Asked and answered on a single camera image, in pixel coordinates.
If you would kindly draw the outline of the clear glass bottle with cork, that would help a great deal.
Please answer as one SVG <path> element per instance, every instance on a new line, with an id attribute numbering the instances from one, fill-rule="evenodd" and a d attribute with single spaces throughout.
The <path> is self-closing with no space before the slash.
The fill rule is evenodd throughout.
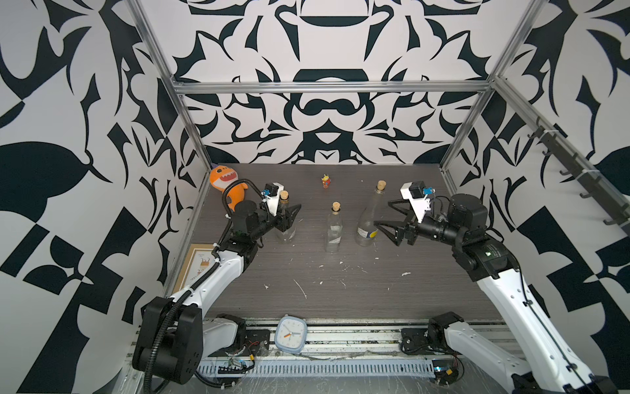
<path id="1" fill-rule="evenodd" d="M 280 192 L 280 200 L 277 208 L 277 237 L 282 242 L 291 241 L 295 236 L 295 219 L 300 211 L 300 205 L 290 206 L 289 192 Z"/>

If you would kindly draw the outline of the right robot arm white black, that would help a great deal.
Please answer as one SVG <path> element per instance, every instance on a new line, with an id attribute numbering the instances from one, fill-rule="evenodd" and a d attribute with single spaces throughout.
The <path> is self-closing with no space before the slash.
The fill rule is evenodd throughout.
<path id="1" fill-rule="evenodd" d="M 519 344 L 518 358 L 477 334 L 459 315 L 432 318 L 430 343 L 459 353 L 491 376 L 508 393 L 616 393 L 612 380 L 593 374 L 570 349 L 537 302 L 515 256 L 487 233 L 488 210 L 473 195 L 450 198 L 443 220 L 430 215 L 428 197 L 405 191 L 389 206 L 403 221 L 377 221 L 393 243 L 424 237 L 451 247 L 455 262 L 485 293 Z"/>

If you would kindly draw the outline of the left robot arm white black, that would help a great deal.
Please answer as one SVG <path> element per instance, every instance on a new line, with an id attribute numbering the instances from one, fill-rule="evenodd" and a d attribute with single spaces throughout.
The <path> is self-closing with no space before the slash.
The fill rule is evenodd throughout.
<path id="1" fill-rule="evenodd" d="M 272 229 L 289 229 L 302 209 L 292 205 L 272 212 L 271 203 L 269 198 L 260 204 L 238 203 L 213 246 L 210 266 L 192 284 L 168 297 L 157 296 L 142 308 L 132 366 L 144 374 L 144 393 L 158 393 L 169 383 L 188 383 L 203 357 L 243 343 L 240 319 L 224 316 L 210 323 L 203 319 L 251 265 L 263 247 L 263 237 Z"/>

